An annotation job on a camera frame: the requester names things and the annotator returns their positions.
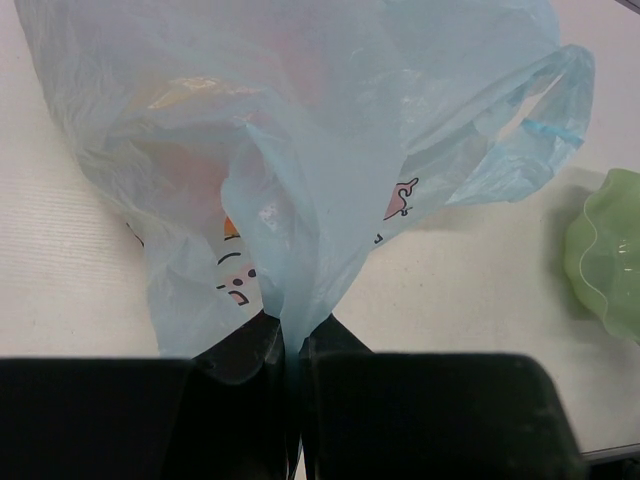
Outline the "light blue plastic bag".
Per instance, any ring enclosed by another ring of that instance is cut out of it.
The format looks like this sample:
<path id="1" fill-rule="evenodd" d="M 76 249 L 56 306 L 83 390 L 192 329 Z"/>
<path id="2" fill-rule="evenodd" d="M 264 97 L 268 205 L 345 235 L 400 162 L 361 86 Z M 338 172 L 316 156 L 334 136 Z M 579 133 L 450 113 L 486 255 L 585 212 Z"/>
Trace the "light blue plastic bag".
<path id="1" fill-rule="evenodd" d="M 369 253 L 442 208 L 538 191 L 591 118 L 594 58 L 546 1 L 16 11 L 80 171 L 142 244 L 158 359 L 279 321 L 292 475 L 300 350 Z"/>

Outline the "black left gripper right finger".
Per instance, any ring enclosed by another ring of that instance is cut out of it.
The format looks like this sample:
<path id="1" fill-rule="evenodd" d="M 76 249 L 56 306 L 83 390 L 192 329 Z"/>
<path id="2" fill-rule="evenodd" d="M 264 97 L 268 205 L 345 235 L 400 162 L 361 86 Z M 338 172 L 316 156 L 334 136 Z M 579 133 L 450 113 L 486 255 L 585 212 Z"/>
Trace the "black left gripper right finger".
<path id="1" fill-rule="evenodd" d="M 584 479 L 551 377 L 519 354 L 376 353 L 329 318 L 299 353 L 311 479 Z"/>

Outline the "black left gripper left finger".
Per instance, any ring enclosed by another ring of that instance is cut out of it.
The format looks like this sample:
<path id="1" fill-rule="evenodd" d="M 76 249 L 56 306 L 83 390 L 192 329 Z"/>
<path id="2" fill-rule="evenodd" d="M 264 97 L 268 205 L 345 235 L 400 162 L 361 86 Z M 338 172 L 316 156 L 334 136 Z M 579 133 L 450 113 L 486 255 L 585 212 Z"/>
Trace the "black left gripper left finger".
<path id="1" fill-rule="evenodd" d="M 287 479 L 280 323 L 191 359 L 5 358 L 5 479 Z"/>

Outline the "fake orange fruit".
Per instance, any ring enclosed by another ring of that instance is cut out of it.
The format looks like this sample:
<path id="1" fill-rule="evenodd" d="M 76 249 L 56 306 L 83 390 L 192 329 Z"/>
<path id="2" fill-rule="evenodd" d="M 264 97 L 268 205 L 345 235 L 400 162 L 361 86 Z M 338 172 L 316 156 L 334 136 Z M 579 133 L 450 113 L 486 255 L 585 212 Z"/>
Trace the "fake orange fruit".
<path id="1" fill-rule="evenodd" d="M 224 223 L 224 240 L 238 238 L 239 232 L 229 217 L 225 218 Z"/>

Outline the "green wavy glass bowl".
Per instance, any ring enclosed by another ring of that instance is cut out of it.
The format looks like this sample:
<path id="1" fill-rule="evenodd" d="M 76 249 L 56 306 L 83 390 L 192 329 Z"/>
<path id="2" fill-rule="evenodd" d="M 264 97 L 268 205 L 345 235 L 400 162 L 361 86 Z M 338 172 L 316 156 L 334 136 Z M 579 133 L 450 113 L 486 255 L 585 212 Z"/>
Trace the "green wavy glass bowl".
<path id="1" fill-rule="evenodd" d="M 639 341 L 639 174 L 611 169 L 565 234 L 564 271 L 612 336 Z"/>

